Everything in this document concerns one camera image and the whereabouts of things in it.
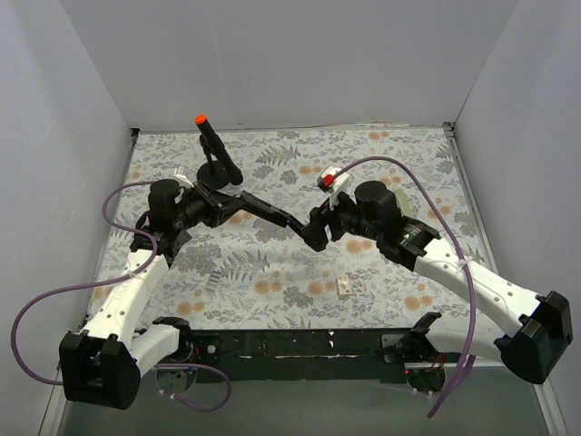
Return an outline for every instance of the round black base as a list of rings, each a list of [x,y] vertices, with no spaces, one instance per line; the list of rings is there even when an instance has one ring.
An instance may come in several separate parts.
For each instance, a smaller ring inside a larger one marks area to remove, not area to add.
[[[202,182],[211,189],[221,189],[228,184],[228,175],[218,161],[202,165],[198,170],[197,177],[198,182]]]

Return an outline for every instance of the black stand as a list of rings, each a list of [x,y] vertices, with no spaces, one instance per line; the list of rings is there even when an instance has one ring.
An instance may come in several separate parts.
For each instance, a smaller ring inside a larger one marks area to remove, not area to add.
[[[202,165],[197,173],[199,182],[202,182],[211,189],[221,189],[228,184],[228,174],[222,164],[212,159],[210,147],[200,135],[200,144],[202,145],[203,153],[206,155],[207,163]]]

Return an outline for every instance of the orange cap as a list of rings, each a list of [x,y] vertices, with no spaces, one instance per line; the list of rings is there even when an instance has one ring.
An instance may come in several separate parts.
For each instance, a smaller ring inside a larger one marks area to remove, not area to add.
[[[199,114],[198,116],[196,116],[196,118],[193,120],[196,124],[200,125],[202,123],[204,123],[208,118],[206,118],[206,115],[204,114]]]

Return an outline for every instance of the white wall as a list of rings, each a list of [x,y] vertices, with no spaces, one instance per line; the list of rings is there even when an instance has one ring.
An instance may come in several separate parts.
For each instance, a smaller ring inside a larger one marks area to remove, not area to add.
[[[460,152],[498,266],[563,293],[574,336],[551,382],[581,434],[581,3],[521,0],[458,119]]]
[[[0,101],[0,433],[32,435],[50,389],[17,367],[10,327],[39,293],[93,278],[100,203],[122,179],[129,130],[57,0],[0,0]],[[34,370],[56,375],[86,298],[55,297],[24,318]]]
[[[516,0],[61,0],[131,127],[454,121]]]

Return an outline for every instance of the tabletop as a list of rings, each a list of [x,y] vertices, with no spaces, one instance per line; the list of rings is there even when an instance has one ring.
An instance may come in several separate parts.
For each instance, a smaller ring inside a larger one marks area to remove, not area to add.
[[[242,189],[295,215],[304,223],[325,194],[317,177],[369,155],[403,162],[422,182],[459,238],[466,254],[486,265],[484,246],[444,131],[440,128],[321,129],[220,133],[244,175]],[[177,165],[191,178],[205,162],[199,134],[140,134],[125,181],[168,178]],[[366,163],[350,172],[349,193],[367,180],[405,191],[414,215],[445,234],[414,183],[395,165]],[[147,210],[147,187],[123,193],[115,220],[134,225]],[[442,286],[385,260],[375,243],[345,235],[315,253],[289,229],[249,213],[226,224],[190,230],[171,270],[158,285],[138,327],[159,316],[179,316],[194,329],[411,327],[425,312],[468,323],[468,304]],[[98,279],[122,272],[132,236],[112,229]],[[221,275],[207,289],[210,275]],[[352,295],[339,298],[336,279],[348,275]],[[96,288],[89,316],[111,288]]]

